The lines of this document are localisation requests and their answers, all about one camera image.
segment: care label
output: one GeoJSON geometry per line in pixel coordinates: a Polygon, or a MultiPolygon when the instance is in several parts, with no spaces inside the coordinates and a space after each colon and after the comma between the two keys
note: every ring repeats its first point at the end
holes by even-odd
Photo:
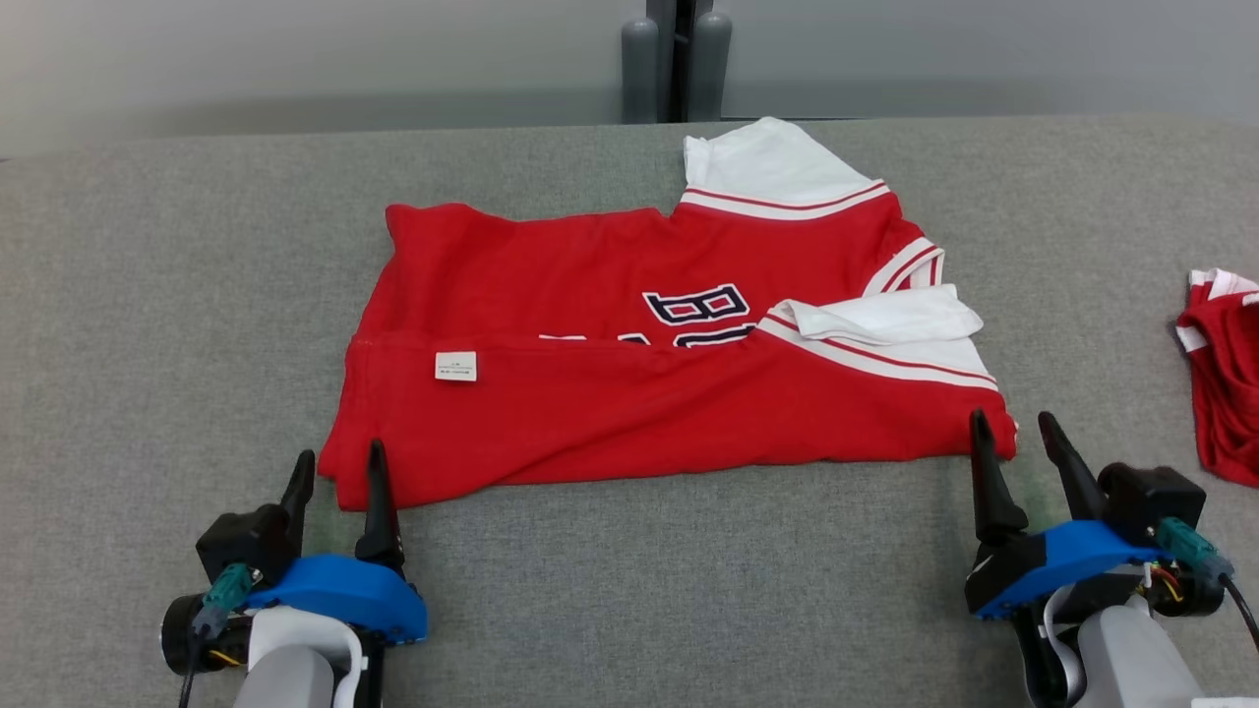
{"type": "Polygon", "coordinates": [[[476,380],[476,351],[438,351],[438,380],[476,380]]]}

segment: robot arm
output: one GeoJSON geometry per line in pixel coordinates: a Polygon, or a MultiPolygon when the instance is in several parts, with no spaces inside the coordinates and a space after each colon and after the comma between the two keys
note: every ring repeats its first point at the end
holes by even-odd
{"type": "Polygon", "coordinates": [[[244,665],[249,674],[237,708],[379,708],[385,649],[423,641],[428,611],[403,572],[398,510],[379,441],[369,454],[368,482],[354,558],[301,554],[315,484],[308,450],[279,504],[223,514],[201,535],[196,552],[210,592],[175,600],[161,631],[167,666],[186,677],[181,705],[196,673],[244,665]]]}
{"type": "Polygon", "coordinates": [[[1036,708],[1188,705],[1202,690],[1151,611],[1210,615],[1231,586],[1233,567],[1194,530],[1206,493],[1170,467],[1117,462],[1094,479],[1054,416],[1039,423],[1071,520],[1027,534],[988,422],[971,417],[980,551],[969,611],[1010,622],[1036,708]]]}

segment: cable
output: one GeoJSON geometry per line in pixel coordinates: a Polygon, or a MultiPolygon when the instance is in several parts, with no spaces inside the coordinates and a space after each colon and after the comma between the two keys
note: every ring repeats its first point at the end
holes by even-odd
{"type": "Polygon", "coordinates": [[[188,641],[188,673],[184,674],[184,687],[179,689],[179,708],[188,708],[188,702],[193,698],[193,677],[196,675],[196,664],[200,663],[201,644],[209,627],[201,627],[196,635],[188,641]]]}
{"type": "Polygon", "coordinates": [[[1160,566],[1151,566],[1149,573],[1163,578],[1168,585],[1175,586],[1176,590],[1180,590],[1180,578],[1173,576],[1172,572],[1168,571],[1167,568],[1160,566]]]}
{"type": "Polygon", "coordinates": [[[1149,574],[1163,581],[1163,585],[1167,586],[1167,591],[1172,593],[1172,600],[1175,600],[1177,605],[1185,602],[1185,597],[1180,593],[1180,581],[1176,580],[1176,576],[1173,576],[1170,571],[1157,566],[1151,566],[1149,574]]]}
{"type": "Polygon", "coordinates": [[[1167,586],[1167,592],[1170,592],[1172,595],[1172,601],[1173,602],[1176,602],[1177,605],[1180,605],[1181,602],[1185,602],[1185,596],[1182,596],[1181,593],[1176,592],[1176,587],[1172,586],[1172,583],[1167,582],[1167,578],[1160,578],[1160,580],[1162,580],[1163,585],[1167,586]]]}
{"type": "Polygon", "coordinates": [[[234,668],[234,666],[239,666],[240,665],[240,661],[237,661],[235,659],[228,656],[227,654],[219,651],[218,649],[212,649],[212,650],[206,651],[206,654],[209,654],[210,656],[214,656],[215,659],[219,659],[220,661],[227,663],[228,666],[233,666],[234,668]]]}
{"type": "Polygon", "coordinates": [[[1250,630],[1250,639],[1255,642],[1255,649],[1259,650],[1259,624],[1255,624],[1255,616],[1250,612],[1250,606],[1246,605],[1246,598],[1241,597],[1241,591],[1238,590],[1236,583],[1228,573],[1220,573],[1220,585],[1224,590],[1229,591],[1233,597],[1233,602],[1238,606],[1238,611],[1241,612],[1241,620],[1246,624],[1246,629],[1250,630]]]}

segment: gray fabric surface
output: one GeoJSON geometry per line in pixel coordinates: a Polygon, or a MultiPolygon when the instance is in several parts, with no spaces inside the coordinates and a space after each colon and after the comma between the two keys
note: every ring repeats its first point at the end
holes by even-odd
{"type": "MultiPolygon", "coordinates": [[[[193,543],[321,445],[392,202],[515,218],[656,205],[689,131],[643,126],[157,141],[0,165],[0,705],[174,705],[157,625],[193,543]]],[[[1259,131],[1170,118],[831,122],[986,320],[1027,431],[1008,465],[1066,518],[1035,414],[1097,467],[1167,464],[1259,602],[1259,491],[1197,466],[1168,335],[1191,267],[1259,275],[1259,131]]],[[[836,430],[836,435],[845,435],[836,430]]],[[[432,637],[390,705],[1021,704],[1012,632],[966,614],[963,459],[504,488],[404,511],[432,637]]],[[[321,481],[307,551],[361,517],[321,481]]],[[[1214,694],[1259,695],[1231,606],[1167,621],[1214,694]]],[[[239,673],[203,677],[230,705],[239,673]]]]}

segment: red stripe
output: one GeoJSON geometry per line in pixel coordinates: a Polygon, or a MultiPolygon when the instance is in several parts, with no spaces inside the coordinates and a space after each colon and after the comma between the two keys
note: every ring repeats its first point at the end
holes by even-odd
{"type": "MultiPolygon", "coordinates": [[[[781,317],[778,317],[777,315],[765,315],[765,316],[769,317],[771,320],[773,320],[773,321],[776,321],[776,323],[778,323],[778,324],[781,324],[781,325],[791,329],[792,331],[796,331],[797,334],[799,333],[799,329],[797,329],[796,325],[793,325],[793,324],[791,324],[791,323],[788,323],[788,321],[786,321],[786,320],[783,320],[781,317]]],[[[992,385],[997,384],[997,379],[995,379],[992,377],[986,377],[983,374],[976,374],[976,373],[972,373],[972,372],[959,372],[957,369],[948,369],[948,368],[944,368],[944,367],[937,367],[934,364],[922,364],[922,363],[918,363],[918,362],[899,362],[896,359],[889,359],[886,357],[880,357],[878,354],[872,354],[872,353],[866,351],[864,349],[856,349],[854,346],[849,346],[847,344],[840,344],[838,341],[832,341],[830,339],[811,339],[810,341],[821,341],[823,344],[830,344],[831,346],[833,346],[836,349],[842,349],[845,351],[851,351],[852,354],[857,354],[857,355],[865,357],[866,359],[874,359],[876,362],[883,362],[885,364],[893,364],[893,365],[896,365],[896,367],[909,367],[909,368],[914,368],[914,369],[934,369],[937,372],[944,372],[946,374],[954,374],[954,375],[959,375],[959,377],[969,377],[969,378],[976,378],[976,379],[986,380],[986,382],[991,383],[992,385]]]]}
{"type": "Polygon", "coordinates": [[[856,197],[861,197],[862,194],[867,194],[867,193],[874,191],[875,189],[879,189],[881,186],[886,186],[886,185],[884,183],[879,181],[879,183],[875,183],[875,184],[872,184],[872,185],[862,189],[861,191],[854,191],[852,194],[849,194],[847,197],[841,197],[841,198],[838,198],[838,199],[836,199],[833,202],[823,202],[821,204],[806,204],[806,205],[774,204],[773,202],[760,202],[758,199],[748,199],[748,198],[744,198],[744,197],[731,197],[729,194],[719,194],[716,191],[705,191],[703,189],[696,189],[694,186],[687,186],[686,191],[687,193],[695,193],[695,194],[703,194],[704,197],[711,197],[714,199],[725,199],[726,202],[742,202],[744,204],[755,204],[757,207],[769,207],[769,208],[773,208],[773,209],[789,209],[792,212],[807,212],[810,209],[821,209],[823,207],[833,207],[836,204],[842,204],[842,203],[847,202],[849,199],[854,199],[856,197]]]}
{"type": "Polygon", "coordinates": [[[939,248],[935,246],[928,246],[924,251],[910,258],[908,263],[896,270],[896,272],[891,273],[891,277],[888,278],[888,285],[883,286],[883,292],[888,292],[888,290],[891,288],[894,285],[899,285],[896,282],[896,278],[900,277],[900,273],[905,272],[905,268],[910,268],[914,263],[918,263],[918,261],[920,261],[923,256],[927,256],[933,251],[939,251],[939,248]]]}

